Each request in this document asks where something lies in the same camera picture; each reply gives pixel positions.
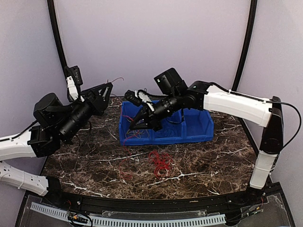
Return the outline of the blue three-compartment plastic bin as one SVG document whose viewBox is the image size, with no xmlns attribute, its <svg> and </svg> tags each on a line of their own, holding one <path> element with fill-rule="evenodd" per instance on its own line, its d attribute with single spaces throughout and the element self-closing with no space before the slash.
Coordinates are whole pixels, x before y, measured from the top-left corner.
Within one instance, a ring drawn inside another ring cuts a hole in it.
<svg viewBox="0 0 303 227">
<path fill-rule="evenodd" d="M 214 122 L 208 111 L 184 109 L 161 121 L 163 129 L 130 130 L 129 125 L 140 110 L 123 101 L 119 120 L 120 144 L 125 146 L 168 145 L 212 141 Z"/>
</svg>

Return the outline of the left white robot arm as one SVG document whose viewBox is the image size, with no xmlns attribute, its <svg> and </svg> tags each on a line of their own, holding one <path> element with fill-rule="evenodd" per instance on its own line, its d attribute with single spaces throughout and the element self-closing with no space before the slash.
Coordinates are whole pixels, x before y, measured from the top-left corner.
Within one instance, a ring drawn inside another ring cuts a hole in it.
<svg viewBox="0 0 303 227">
<path fill-rule="evenodd" d="M 67 78 L 69 105 L 63 105 L 55 93 L 49 93 L 34 106 L 32 122 L 21 133 L 0 139 L 0 180 L 18 189 L 48 196 L 56 206 L 63 206 L 67 196 L 61 192 L 59 179 L 34 175 L 12 167 L 6 160 L 19 157 L 48 157 L 72 139 L 91 116 L 106 110 L 113 84 L 108 82 L 81 91 L 72 77 Z"/>
</svg>

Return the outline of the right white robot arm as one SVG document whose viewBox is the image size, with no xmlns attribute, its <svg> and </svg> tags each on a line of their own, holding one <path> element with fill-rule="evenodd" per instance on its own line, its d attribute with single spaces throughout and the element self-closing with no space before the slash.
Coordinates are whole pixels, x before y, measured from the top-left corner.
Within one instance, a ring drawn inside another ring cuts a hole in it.
<svg viewBox="0 0 303 227">
<path fill-rule="evenodd" d="M 161 121 L 181 109 L 221 112 L 263 127 L 259 153 L 250 178 L 250 188 L 242 194 L 242 202 L 252 205 L 260 197 L 267 177 L 273 171 L 284 142 L 284 121 L 280 98 L 254 97 L 225 89 L 215 82 L 195 81 L 188 86 L 174 68 L 154 78 L 165 95 L 157 103 L 144 90 L 127 90 L 125 99 L 141 109 L 130 123 L 131 130 L 162 129 Z"/>
</svg>

